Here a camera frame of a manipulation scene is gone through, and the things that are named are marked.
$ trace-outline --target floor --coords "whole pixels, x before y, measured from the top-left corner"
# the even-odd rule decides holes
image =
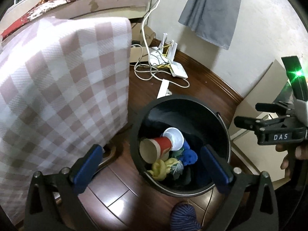
[[[186,94],[204,101],[212,110],[221,113],[229,125],[236,103],[217,84],[204,75],[203,66],[184,67],[191,86],[187,89],[170,85],[174,94]],[[129,85],[129,122],[133,122],[138,111],[157,97],[160,82],[139,80],[131,67]],[[121,155],[111,165],[103,169],[79,196],[85,209],[101,230],[169,230],[169,215],[173,206],[183,200],[191,203],[198,221],[204,226],[214,216],[224,196],[216,189],[189,199],[174,198],[161,194],[149,187],[138,174],[129,152],[129,129],[116,135],[113,141]],[[234,155],[231,165],[249,172]]]

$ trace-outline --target black trash can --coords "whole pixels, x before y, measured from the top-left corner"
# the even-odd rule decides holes
[[[200,149],[210,144],[217,154],[230,162],[231,144],[228,130],[218,113],[214,113],[198,99],[185,95],[171,95],[149,103],[138,114],[130,136],[131,157],[141,176],[156,190],[173,197],[194,197],[214,187],[201,159],[184,167],[178,180],[166,178],[155,181],[147,170],[147,164],[139,153],[141,138],[155,138],[167,128],[178,128],[190,148],[198,157]]]

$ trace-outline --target checkered tablecloth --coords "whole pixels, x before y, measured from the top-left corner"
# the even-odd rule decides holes
[[[0,54],[0,205],[24,217],[33,172],[58,173],[127,122],[125,18],[45,18]]]

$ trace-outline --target metal screw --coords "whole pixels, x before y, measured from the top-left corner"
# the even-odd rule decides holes
[[[233,169],[233,172],[236,173],[237,175],[239,175],[242,172],[242,170],[239,167],[235,167]]]
[[[266,171],[263,171],[263,172],[262,172],[262,175],[263,175],[265,178],[268,178],[268,177],[270,176],[269,173],[266,172]]]
[[[69,171],[70,171],[70,168],[69,168],[69,167],[64,167],[64,168],[61,169],[61,173],[62,173],[62,174],[65,174],[65,175],[68,174]]]
[[[42,173],[40,171],[36,171],[33,174],[33,177],[38,178]]]

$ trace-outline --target gray curtain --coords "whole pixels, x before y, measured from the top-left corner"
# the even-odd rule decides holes
[[[179,23],[218,47],[229,49],[241,0],[188,0]]]

